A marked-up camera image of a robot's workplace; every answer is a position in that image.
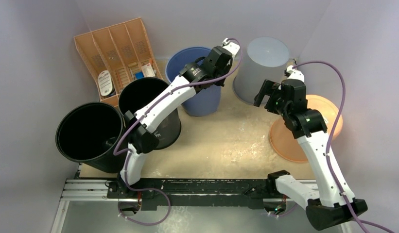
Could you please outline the grey plastic bucket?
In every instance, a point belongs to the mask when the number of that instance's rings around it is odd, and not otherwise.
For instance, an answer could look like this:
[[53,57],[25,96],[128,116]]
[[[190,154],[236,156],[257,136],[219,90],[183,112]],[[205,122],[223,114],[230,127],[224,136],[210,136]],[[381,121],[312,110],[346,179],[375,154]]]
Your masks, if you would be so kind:
[[264,80],[279,82],[289,60],[289,49],[282,41],[272,37],[255,38],[246,47],[233,80],[235,95],[241,101],[253,104]]

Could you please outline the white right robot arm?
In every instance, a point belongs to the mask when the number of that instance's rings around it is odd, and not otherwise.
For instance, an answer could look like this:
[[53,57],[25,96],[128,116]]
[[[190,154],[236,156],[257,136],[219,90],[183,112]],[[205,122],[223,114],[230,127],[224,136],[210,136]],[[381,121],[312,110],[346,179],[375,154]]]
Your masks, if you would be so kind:
[[267,194],[281,194],[294,200],[305,210],[310,224],[318,231],[353,220],[368,210],[349,188],[331,149],[327,148],[329,134],[323,116],[308,108],[303,81],[286,79],[281,83],[265,80],[254,98],[259,107],[269,96],[265,109],[282,116],[286,128],[303,149],[314,172],[318,189],[313,190],[297,181],[289,172],[270,173],[266,180]]

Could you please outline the orange plastic bucket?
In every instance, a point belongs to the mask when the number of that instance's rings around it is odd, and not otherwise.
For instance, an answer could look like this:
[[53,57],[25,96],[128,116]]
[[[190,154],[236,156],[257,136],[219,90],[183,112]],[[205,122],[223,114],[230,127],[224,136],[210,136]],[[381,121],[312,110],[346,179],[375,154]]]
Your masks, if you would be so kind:
[[[307,95],[306,99],[308,100],[309,108],[316,109],[322,114],[330,133],[339,111],[338,107],[327,98],[319,95]],[[282,118],[273,123],[269,136],[270,143],[279,156],[291,162],[308,162],[303,149],[298,144],[298,141],[294,139],[292,132],[286,128]]]

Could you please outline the blue plastic bucket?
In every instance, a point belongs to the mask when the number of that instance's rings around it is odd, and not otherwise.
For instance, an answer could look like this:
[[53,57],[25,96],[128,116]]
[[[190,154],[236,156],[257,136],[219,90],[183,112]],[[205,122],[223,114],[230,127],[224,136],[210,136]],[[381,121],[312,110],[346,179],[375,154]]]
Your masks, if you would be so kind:
[[[165,67],[165,75],[169,83],[179,74],[185,64],[194,62],[199,57],[208,56],[210,48],[188,47],[175,53]],[[221,87],[211,86],[185,101],[182,106],[189,116],[204,117],[217,111],[221,100]]]

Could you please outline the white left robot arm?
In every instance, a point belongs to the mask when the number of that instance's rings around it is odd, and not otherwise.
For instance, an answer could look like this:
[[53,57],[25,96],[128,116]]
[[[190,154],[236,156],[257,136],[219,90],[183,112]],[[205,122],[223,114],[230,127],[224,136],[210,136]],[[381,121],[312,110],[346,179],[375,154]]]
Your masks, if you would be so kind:
[[123,182],[119,192],[127,199],[135,197],[141,179],[141,170],[147,154],[155,150],[159,139],[154,132],[160,123],[168,117],[179,105],[207,89],[212,85],[222,86],[225,79],[236,68],[232,67],[237,54],[242,54],[239,44],[227,42],[222,46],[213,47],[207,56],[189,60],[154,99],[139,108],[135,113],[127,111],[124,118],[130,126],[118,141],[127,142],[127,148],[114,148],[114,155],[127,153],[123,168],[119,172]]

